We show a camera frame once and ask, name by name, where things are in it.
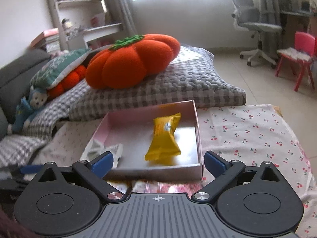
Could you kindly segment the white grey nut packet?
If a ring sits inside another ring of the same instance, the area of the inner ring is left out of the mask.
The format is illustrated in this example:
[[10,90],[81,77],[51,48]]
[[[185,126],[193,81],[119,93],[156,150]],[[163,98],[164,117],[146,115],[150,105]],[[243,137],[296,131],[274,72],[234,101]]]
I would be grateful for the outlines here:
[[119,160],[123,153],[123,144],[117,143],[106,147],[103,143],[96,139],[91,139],[81,156],[81,160],[92,161],[104,152],[110,152],[113,155],[113,168],[118,166]]

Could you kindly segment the large yellow snack packet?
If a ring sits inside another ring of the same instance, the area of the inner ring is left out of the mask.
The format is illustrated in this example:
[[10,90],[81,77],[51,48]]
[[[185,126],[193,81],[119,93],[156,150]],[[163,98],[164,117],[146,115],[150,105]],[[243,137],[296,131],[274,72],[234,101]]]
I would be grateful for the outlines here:
[[181,113],[177,113],[153,120],[153,139],[145,154],[146,161],[165,160],[181,154],[174,136],[181,117]]

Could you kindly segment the pink clear nougat packet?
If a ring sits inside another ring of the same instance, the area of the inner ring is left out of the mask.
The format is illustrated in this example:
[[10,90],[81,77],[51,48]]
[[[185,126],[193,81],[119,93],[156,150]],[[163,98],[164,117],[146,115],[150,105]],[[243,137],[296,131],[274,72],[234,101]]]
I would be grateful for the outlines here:
[[202,188],[201,182],[162,183],[152,180],[136,180],[132,192],[138,193],[187,193],[189,196]]

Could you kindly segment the cherry print tablecloth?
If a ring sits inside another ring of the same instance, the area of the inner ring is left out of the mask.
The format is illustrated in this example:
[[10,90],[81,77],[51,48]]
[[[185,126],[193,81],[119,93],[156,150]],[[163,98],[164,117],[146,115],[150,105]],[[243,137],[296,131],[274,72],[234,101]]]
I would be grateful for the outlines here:
[[[203,153],[202,178],[162,183],[201,182],[202,186],[207,185],[214,178],[204,166],[206,151],[213,151],[227,161],[239,160],[252,167],[269,161],[282,173],[302,201],[304,215],[297,235],[316,237],[316,182],[310,162],[293,130],[273,106],[225,106],[196,110]],[[101,121],[60,122],[52,141],[35,155],[33,164],[53,161],[63,167],[80,160]],[[132,191],[132,184],[136,180],[151,180],[106,179],[122,192]]]

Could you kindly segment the pink cardboard box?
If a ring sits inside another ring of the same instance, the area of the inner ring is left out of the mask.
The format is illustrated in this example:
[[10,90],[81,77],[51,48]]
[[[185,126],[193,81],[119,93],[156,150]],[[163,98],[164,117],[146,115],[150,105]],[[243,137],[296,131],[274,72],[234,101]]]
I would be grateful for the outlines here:
[[[181,114],[175,140],[181,150],[166,161],[146,161],[157,117]],[[88,142],[82,160],[93,160],[105,151],[114,157],[109,179],[151,179],[160,182],[200,180],[203,153],[194,101],[130,108],[107,113]]]

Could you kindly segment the blue monkey plush toy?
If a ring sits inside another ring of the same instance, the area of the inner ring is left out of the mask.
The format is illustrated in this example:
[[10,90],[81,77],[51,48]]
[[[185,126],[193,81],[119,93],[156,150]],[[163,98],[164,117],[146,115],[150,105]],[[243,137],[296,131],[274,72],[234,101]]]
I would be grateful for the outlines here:
[[35,116],[42,111],[49,94],[45,89],[34,88],[32,85],[28,98],[23,97],[16,106],[15,121],[8,124],[8,134],[21,134],[27,129]]

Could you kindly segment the green white leaf pillow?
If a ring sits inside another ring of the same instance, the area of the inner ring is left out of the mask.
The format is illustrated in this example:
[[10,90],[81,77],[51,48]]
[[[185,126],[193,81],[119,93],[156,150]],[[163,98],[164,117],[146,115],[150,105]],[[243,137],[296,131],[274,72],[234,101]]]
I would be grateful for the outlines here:
[[30,86],[45,90],[56,87],[71,71],[83,63],[90,51],[90,48],[81,48],[53,58],[31,78]]

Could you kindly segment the dark grey sofa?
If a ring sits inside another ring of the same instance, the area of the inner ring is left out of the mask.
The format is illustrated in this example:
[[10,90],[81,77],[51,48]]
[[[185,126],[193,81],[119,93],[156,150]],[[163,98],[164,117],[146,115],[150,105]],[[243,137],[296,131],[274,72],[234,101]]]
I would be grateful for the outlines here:
[[20,99],[29,94],[30,80],[50,59],[50,54],[35,49],[1,68],[1,138],[6,136],[8,124],[14,123]]

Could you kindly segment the small orange plush cushion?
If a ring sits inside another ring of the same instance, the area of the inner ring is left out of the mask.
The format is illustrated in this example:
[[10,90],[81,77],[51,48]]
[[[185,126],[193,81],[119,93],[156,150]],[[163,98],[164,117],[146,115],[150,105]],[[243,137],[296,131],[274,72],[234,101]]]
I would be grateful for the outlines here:
[[71,71],[56,87],[47,90],[48,100],[51,101],[76,86],[85,78],[86,70],[85,66],[79,65]]

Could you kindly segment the grey checkered quilted cushion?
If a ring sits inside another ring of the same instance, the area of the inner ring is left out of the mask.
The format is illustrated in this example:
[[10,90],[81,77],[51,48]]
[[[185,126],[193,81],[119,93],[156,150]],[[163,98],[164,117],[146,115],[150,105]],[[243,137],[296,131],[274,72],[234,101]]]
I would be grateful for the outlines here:
[[159,104],[194,101],[197,107],[245,105],[244,89],[227,83],[216,72],[209,51],[182,45],[171,64],[133,88],[96,90],[79,85],[79,99],[70,107],[72,121],[103,117],[107,112]]

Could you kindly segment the orange pumpkin plush cushion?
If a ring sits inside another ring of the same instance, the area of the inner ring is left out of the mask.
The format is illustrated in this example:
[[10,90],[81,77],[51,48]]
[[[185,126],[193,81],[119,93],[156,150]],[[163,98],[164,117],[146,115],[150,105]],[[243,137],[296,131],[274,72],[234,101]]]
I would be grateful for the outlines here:
[[94,89],[126,89],[164,71],[180,52],[168,35],[147,34],[117,40],[92,57],[85,79]]

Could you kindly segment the pink red kids chair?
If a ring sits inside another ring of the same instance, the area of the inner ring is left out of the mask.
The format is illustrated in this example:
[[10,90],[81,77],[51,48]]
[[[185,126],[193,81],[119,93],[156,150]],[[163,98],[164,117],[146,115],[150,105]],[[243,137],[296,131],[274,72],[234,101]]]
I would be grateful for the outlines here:
[[315,36],[306,32],[297,31],[294,37],[294,47],[279,49],[277,51],[277,54],[279,55],[279,60],[275,72],[276,77],[278,77],[282,69],[283,63],[285,61],[291,61],[300,66],[300,72],[296,80],[294,91],[298,91],[305,73],[308,74],[312,89],[315,89],[314,79],[311,70],[311,65],[313,64],[314,57],[316,55]]

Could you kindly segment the white grey office chair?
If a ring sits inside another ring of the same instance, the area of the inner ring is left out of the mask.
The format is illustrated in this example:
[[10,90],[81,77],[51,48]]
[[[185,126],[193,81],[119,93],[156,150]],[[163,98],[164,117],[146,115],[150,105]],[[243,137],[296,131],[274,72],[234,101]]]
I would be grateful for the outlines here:
[[260,10],[255,7],[253,0],[232,0],[235,11],[232,13],[236,27],[252,31],[253,35],[258,35],[257,49],[250,51],[241,51],[239,56],[241,59],[247,57],[247,65],[251,66],[251,62],[256,58],[263,58],[271,64],[274,69],[277,65],[275,59],[271,58],[262,48],[261,35],[264,33],[281,34],[282,27],[276,24],[262,23]]

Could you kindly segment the white bookshelf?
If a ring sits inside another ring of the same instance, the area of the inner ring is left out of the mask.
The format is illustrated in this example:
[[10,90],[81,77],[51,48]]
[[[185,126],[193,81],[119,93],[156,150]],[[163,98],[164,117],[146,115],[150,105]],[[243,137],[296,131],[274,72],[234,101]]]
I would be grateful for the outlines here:
[[47,0],[62,50],[96,49],[112,43],[123,30],[105,0]]

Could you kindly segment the wooden desk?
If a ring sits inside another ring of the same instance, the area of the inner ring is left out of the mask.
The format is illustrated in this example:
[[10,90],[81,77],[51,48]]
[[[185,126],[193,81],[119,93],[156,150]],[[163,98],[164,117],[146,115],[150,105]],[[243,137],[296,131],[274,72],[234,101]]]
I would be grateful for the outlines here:
[[282,48],[294,44],[296,31],[316,36],[316,0],[279,0]]

